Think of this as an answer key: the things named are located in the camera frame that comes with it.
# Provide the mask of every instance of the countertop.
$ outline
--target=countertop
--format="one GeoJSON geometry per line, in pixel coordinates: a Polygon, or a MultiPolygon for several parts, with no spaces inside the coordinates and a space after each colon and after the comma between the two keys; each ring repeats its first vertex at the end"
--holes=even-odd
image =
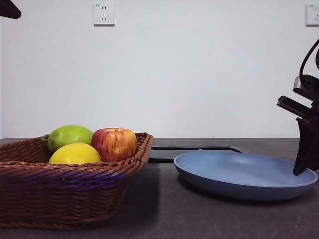
{"type": "MultiPolygon", "coordinates": [[[[1,144],[20,139],[2,139],[1,144]]],[[[155,138],[153,146],[229,146],[294,161],[298,139],[155,138]]],[[[185,182],[173,163],[149,163],[135,175],[109,224],[85,231],[0,228],[1,239],[317,239],[319,184],[279,202],[248,202],[185,182]]]]}

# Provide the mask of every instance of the green pear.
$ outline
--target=green pear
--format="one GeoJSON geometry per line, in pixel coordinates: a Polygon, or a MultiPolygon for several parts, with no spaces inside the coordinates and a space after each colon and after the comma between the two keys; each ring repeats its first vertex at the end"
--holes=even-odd
{"type": "Polygon", "coordinates": [[[71,143],[91,144],[93,132],[86,127],[79,125],[65,125],[55,129],[49,135],[49,138],[43,138],[47,141],[48,149],[54,153],[59,148],[71,143]]]}

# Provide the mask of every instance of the plate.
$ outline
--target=plate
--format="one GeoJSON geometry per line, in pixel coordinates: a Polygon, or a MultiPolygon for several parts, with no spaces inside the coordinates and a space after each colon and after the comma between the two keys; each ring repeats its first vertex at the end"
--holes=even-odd
{"type": "Polygon", "coordinates": [[[317,174],[308,168],[295,176],[292,162],[248,153],[184,153],[175,157],[174,164],[182,178],[196,187],[253,201],[294,198],[318,180],[317,174]]]}

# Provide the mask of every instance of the apple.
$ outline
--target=apple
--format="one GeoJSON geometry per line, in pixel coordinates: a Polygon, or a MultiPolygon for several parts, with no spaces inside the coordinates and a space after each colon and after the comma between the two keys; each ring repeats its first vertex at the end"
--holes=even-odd
{"type": "Polygon", "coordinates": [[[118,162],[134,156],[138,141],[134,132],[125,128],[102,128],[93,133],[91,146],[103,162],[118,162]]]}

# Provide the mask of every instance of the electrical outlet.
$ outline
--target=electrical outlet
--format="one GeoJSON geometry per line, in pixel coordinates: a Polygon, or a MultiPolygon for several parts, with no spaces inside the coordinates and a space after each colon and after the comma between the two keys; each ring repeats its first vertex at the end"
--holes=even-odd
{"type": "Polygon", "coordinates": [[[319,5],[307,4],[306,26],[319,26],[319,5]]]}
{"type": "Polygon", "coordinates": [[[101,2],[93,5],[94,26],[114,26],[115,7],[112,2],[101,2]]]}

